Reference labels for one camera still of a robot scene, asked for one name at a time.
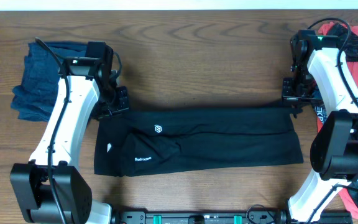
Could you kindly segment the black shirt with white logo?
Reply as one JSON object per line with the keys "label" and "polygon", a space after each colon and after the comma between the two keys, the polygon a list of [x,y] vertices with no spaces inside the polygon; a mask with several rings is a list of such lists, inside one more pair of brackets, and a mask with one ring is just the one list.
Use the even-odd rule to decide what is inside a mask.
{"label": "black shirt with white logo", "polygon": [[301,164],[291,108],[130,111],[99,122],[94,171],[115,177]]}

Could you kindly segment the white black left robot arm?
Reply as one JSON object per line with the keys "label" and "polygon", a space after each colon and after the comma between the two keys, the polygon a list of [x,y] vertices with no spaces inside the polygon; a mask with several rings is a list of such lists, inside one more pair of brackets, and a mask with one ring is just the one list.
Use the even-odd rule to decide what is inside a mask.
{"label": "white black left robot arm", "polygon": [[15,163],[10,182],[27,223],[119,223],[112,205],[93,199],[79,173],[79,156],[91,117],[110,118],[129,110],[119,86],[118,56],[104,42],[88,42],[85,56],[57,60],[60,80],[51,117],[26,163]]}

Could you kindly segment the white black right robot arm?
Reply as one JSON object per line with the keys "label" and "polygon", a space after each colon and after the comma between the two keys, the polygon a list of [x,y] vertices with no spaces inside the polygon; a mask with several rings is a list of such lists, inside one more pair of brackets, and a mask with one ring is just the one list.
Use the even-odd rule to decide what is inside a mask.
{"label": "white black right robot arm", "polygon": [[312,170],[288,200],[292,221],[316,223],[334,196],[358,179],[358,87],[338,37],[299,30],[290,47],[293,77],[283,81],[283,102],[295,108],[322,103],[327,114],[310,148]]}

